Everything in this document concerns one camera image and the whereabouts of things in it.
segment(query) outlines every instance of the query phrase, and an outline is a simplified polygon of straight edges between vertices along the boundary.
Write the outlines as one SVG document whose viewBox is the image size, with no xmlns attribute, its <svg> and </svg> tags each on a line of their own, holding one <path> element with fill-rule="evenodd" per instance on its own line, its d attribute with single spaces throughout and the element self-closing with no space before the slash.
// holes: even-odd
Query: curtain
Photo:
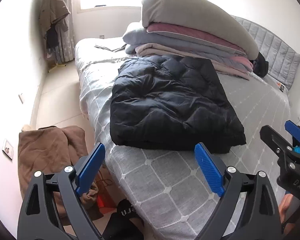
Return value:
<svg viewBox="0 0 300 240">
<path fill-rule="evenodd" d="M 64 32 L 57 24 L 56 31 L 58 33 L 59 46 L 56 47 L 56 59 L 58 64 L 65 63 L 74 59 L 74 30 L 72 20 L 72 0 L 64 0 L 70 14 L 66 17 L 68 31 Z"/>
</svg>

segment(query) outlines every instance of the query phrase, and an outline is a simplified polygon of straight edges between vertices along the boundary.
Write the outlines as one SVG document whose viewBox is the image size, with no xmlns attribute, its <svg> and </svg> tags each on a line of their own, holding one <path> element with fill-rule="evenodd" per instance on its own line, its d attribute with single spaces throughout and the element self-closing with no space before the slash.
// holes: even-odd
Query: black bag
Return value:
<svg viewBox="0 0 300 240">
<path fill-rule="evenodd" d="M 252 64 L 253 72 L 259 77 L 264 77 L 268 73 L 269 62 L 265 60 L 260 52 L 257 59 L 252 61 Z"/>
</svg>

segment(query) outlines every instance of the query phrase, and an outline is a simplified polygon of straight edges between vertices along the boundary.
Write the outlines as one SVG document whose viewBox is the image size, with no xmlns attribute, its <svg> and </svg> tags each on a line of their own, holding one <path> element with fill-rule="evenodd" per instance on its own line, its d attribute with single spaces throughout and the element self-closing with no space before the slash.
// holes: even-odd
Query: black object on bed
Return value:
<svg viewBox="0 0 300 240">
<path fill-rule="evenodd" d="M 110 135 L 117 145 L 212 153 L 246 143 L 244 128 L 209 59 L 180 56 L 126 60 L 112 89 Z"/>
</svg>

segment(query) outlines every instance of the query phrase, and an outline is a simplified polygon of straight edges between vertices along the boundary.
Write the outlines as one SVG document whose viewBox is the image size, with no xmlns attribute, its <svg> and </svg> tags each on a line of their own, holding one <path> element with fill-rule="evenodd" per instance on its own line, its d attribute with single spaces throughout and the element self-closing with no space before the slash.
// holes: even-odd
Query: gray checkered bedspread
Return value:
<svg viewBox="0 0 300 240">
<path fill-rule="evenodd" d="M 121 38 L 85 39 L 76 46 L 76 66 L 80 76 L 80 106 L 95 129 L 95 141 L 106 146 L 106 165 L 114 179 L 146 220 L 156 236 L 167 239 L 194 239 L 218 202 L 195 161 L 194 153 L 143 150 L 116 146 L 109 133 L 111 89 L 118 68 L 128 58 L 124 51 L 96 49 L 98 43 L 120 47 Z M 218 74 L 228 100 L 245 128 L 247 144 L 232 147 L 220 155 L 226 165 L 239 171 L 269 176 L 277 200 L 284 191 L 276 178 L 276 155 L 260 140 L 259 130 L 269 124 L 291 141 L 284 123 L 290 118 L 288 98 L 278 89 L 257 78 L 250 81 Z M 244 202 L 237 203 L 226 233 L 234 230 Z"/>
</svg>

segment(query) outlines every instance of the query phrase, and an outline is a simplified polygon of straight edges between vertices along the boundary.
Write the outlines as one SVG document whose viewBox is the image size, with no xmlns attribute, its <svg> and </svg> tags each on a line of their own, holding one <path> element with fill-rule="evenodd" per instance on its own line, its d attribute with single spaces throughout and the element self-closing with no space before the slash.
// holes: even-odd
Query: black puffer jacket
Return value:
<svg viewBox="0 0 300 240">
<path fill-rule="evenodd" d="M 246 143 L 244 128 L 208 59 L 135 57 L 112 89 L 110 134 L 117 145 L 212 153 Z"/>
</svg>

